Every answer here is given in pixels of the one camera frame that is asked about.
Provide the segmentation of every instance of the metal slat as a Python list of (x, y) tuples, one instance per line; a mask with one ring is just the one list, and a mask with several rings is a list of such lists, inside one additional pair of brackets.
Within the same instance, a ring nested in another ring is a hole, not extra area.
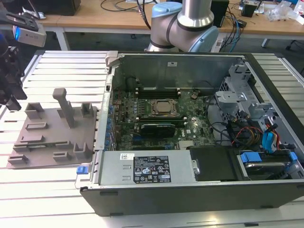
[(105, 81), (106, 75), (32, 75), (30, 81)]
[(105, 58), (105, 53), (45, 53), (42, 58)]
[(105, 69), (103, 63), (39, 63), (36, 69)]
[(42, 58), (40, 63), (105, 63), (104, 58)]
[(276, 56), (273, 53), (252, 53), (252, 55), (255, 56)]
[[(97, 103), (103, 99), (103, 95), (66, 95), (66, 100), (73, 103), (92, 102)], [(19, 103), (49, 102), (58, 103), (52, 95), (29, 95), (26, 100), (19, 100)]]
[(23, 84), (26, 88), (37, 87), (53, 87), (53, 88), (67, 88), (67, 87), (104, 87), (105, 81), (27, 81)]
[(288, 70), (282, 70), (282, 69), (277, 69), (277, 70), (265, 70), (265, 73), (270, 76), (270, 75), (287, 75), (287, 76), (292, 76), (292, 73)]
[[(26, 95), (52, 95), (55, 88), (25, 88), (24, 92)], [(66, 88), (68, 95), (94, 95), (104, 94), (104, 87), (97, 88)]]
[(257, 60), (257, 62), (264, 66), (264, 65), (281, 65), (284, 66), (283, 63), (279, 60)]
[[(266, 94), (260, 94), (265, 102), (269, 102)], [(303, 95), (282, 95), (291, 108), (304, 108)]]
[[(258, 90), (259, 93), (264, 93), (263, 89), (258, 85), (256, 85), (256, 89)], [(277, 90), (281, 94), (304, 94), (304, 88), (302, 87), (278, 87)]]
[(263, 70), (285, 70), (285, 66), (279, 66), (279, 65), (261, 65)]
[(270, 78), (270, 80), (272, 82), (275, 81), (287, 81), (287, 82), (291, 82), (291, 81), (298, 81), (294, 76), (268, 76)]
[(35, 69), (34, 75), (99, 75), (103, 69)]
[(0, 144), (0, 155), (1, 154), (10, 154), (13, 150), (13, 143)]
[(275, 81), (273, 84), (278, 87), (303, 87), (298, 81), (293, 82), (278, 82)]
[(254, 54), (256, 60), (278, 60), (276, 56), (264, 56), (264, 55), (256, 55)]
[(27, 169), (27, 170), (0, 170), (0, 183), (20, 182), (47, 182), (47, 181), (74, 181), (76, 167)]

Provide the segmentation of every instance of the table leg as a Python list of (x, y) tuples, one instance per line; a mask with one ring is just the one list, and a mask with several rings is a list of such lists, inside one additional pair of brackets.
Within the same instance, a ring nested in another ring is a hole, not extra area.
[(216, 52), (216, 53), (219, 52), (220, 47), (222, 46), (222, 43), (223, 43), (224, 39), (226, 38), (226, 36), (227, 36), (226, 33), (219, 33), (218, 38), (215, 41), (215, 43), (211, 49), (211, 52)]
[(67, 36), (65, 31), (63, 30), (63, 28), (56, 28), (55, 29), (56, 32), (56, 36), (60, 45), (60, 48), (62, 51), (69, 51), (70, 50), (70, 46), (68, 44), (68, 40), (67, 40)]
[(264, 39), (262, 43), (262, 48), (266, 48), (267, 44), (269, 43), (270, 39)]

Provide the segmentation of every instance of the warning label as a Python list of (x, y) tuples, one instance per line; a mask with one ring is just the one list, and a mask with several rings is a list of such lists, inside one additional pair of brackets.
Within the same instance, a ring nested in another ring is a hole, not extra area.
[(134, 157), (133, 163), (136, 184), (171, 182), (168, 156)]

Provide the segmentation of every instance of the wire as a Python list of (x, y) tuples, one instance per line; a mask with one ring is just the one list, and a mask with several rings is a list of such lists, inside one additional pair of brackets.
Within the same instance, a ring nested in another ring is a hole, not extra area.
[(28, 0), (28, 2), (29, 2), (29, 4), (30, 4), (30, 6), (33, 8), (33, 10), (34, 10), (34, 12), (36, 13), (36, 15), (37, 15), (37, 16), (34, 16), (34, 15), (32, 15), (32, 16), (33, 16), (34, 18), (40, 20), (41, 17), (40, 17), (40, 15), (38, 14), (38, 12), (37, 12), (35, 6), (33, 5), (32, 1), (31, 1), (31, 0)]
[(141, 136), (140, 134), (138, 134), (138, 133), (135, 133), (135, 132), (132, 132), (132, 134), (136, 134), (136, 135), (139, 135), (139, 136)]
[(276, 132), (276, 130), (272, 130), (272, 133), (274, 134), (274, 135), (276, 135), (276, 141), (275, 141), (275, 146), (276, 146), (276, 148), (278, 149), (278, 150), (280, 150), (280, 148), (279, 148), (279, 144), (280, 144), (280, 140), (281, 140), (281, 138), (280, 138), (280, 135), (279, 135), (279, 133), (278, 132)]
[(296, 40), (295, 42), (304, 45), (304, 43), (302, 43), (302, 42), (300, 42), (300, 41), (297, 41), (297, 40)]
[(230, 35), (228, 36), (228, 38), (226, 38), (226, 40), (224, 41), (223, 46), (220, 48), (220, 51), (222, 49), (225, 50), (226, 46), (229, 44), (232, 44), (232, 47), (230, 49), (229, 52), (232, 52), (233, 49), (235, 48), (237, 42), (240, 40), (240, 36), (243, 33), (244, 28), (242, 28), (242, 30), (240, 30), (239, 24), (238, 24), (238, 20), (236, 18), (236, 16), (231, 12), (230, 7), (228, 6), (228, 11), (227, 13), (230, 14), (230, 16), (225, 16), (226, 18), (230, 19), (231, 23), (232, 23), (232, 31), (230, 33)]
[(303, 50), (304, 50), (304, 48), (303, 48), (303, 47), (301, 47), (300, 45), (298, 45), (297, 43), (294, 43), (294, 45), (296, 45), (298, 48), (300, 48), (300, 49), (303, 49)]
[(225, 125), (225, 124), (226, 124), (225, 122), (214, 122), (214, 123), (210, 124), (210, 127), (211, 127), (214, 131), (220, 133), (220, 135), (221, 135), (221, 140), (222, 140), (222, 136), (225, 136), (225, 137), (227, 137), (227, 138), (230, 139), (230, 136), (229, 136), (229, 135), (223, 133), (223, 131), (220, 131), (219, 129), (217, 129), (217, 128), (215, 128), (215, 127), (213, 126), (214, 124), (219, 124), (219, 123), (222, 124), (222, 125)]
[(147, 20), (147, 17), (146, 17), (146, 13), (145, 13), (145, 11), (144, 11), (144, 6), (145, 6), (145, 0), (142, 0), (142, 7), (141, 7), (141, 5), (139, 4), (139, 1), (138, 0), (136, 0), (136, 2), (137, 2), (137, 6), (138, 6), (138, 9), (139, 9), (139, 11), (141, 12), (141, 17), (142, 17), (142, 19), (143, 19), (143, 21), (144, 21), (144, 23), (146, 24), (146, 26), (151, 30), (151, 26), (149, 25), (149, 22), (148, 22), (148, 20)]
[(130, 9), (130, 8), (129, 8), (129, 9), (126, 9), (126, 8), (122, 8), (122, 7), (118, 6), (118, 4), (119, 4), (119, 3), (122, 3), (122, 2), (125, 2), (125, 0), (122, 0), (122, 1), (119, 1), (119, 2), (115, 3), (115, 4), (114, 4), (115, 8), (118, 9), (118, 10), (121, 10), (121, 11), (138, 12), (138, 10), (135, 9), (137, 6), (136, 6), (135, 8), (133, 8), (133, 9)]
[(243, 128), (237, 133), (237, 135), (236, 135), (234, 141), (232, 142), (232, 144), (235, 143), (235, 142), (239, 143), (238, 141), (236, 141), (236, 139), (239, 137), (239, 135), (240, 135), (244, 130), (248, 130), (248, 131), (250, 132), (250, 134), (251, 134), (251, 139), (250, 139), (250, 141), (249, 141), (248, 143), (246, 143), (247, 146), (248, 146), (248, 145), (252, 145), (252, 143), (254, 143), (255, 141), (257, 141), (257, 137), (255, 138), (254, 133), (253, 133), (253, 131), (252, 131), (250, 128), (258, 129), (258, 128), (256, 128), (256, 127), (247, 127), (247, 126), (246, 126), (246, 127), (243, 127)]
[(199, 82), (206, 82), (209, 86), (212, 87), (212, 89), (215, 89), (215, 87), (207, 80), (199, 80), (197, 83), (199, 83)]
[(110, 12), (124, 12), (124, 11), (129, 11), (129, 10), (131, 10), (131, 9), (135, 9), (135, 8), (138, 7), (138, 5), (137, 5), (137, 6), (133, 6), (133, 7), (130, 7), (130, 8), (125, 8), (125, 9), (124, 9), (124, 8), (121, 8), (121, 9), (119, 9), (119, 10), (107, 9), (107, 8), (105, 8), (105, 7), (103, 6), (103, 4), (104, 4), (106, 1), (108, 1), (108, 0), (103, 0), (103, 1), (100, 3), (100, 7), (101, 7), (102, 9), (104, 9), (104, 10), (106, 10), (106, 11), (110, 11)]

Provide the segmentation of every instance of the blue latch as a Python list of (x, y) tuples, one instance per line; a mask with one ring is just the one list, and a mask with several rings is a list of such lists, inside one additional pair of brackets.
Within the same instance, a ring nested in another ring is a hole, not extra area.
[(298, 157), (296, 156), (295, 152), (290, 152), (289, 157), (293, 162), (298, 160)]
[(241, 154), (241, 159), (243, 163), (262, 161), (258, 152), (244, 152)]
[(89, 167), (88, 166), (78, 166), (76, 173), (79, 174), (88, 174), (89, 173)]

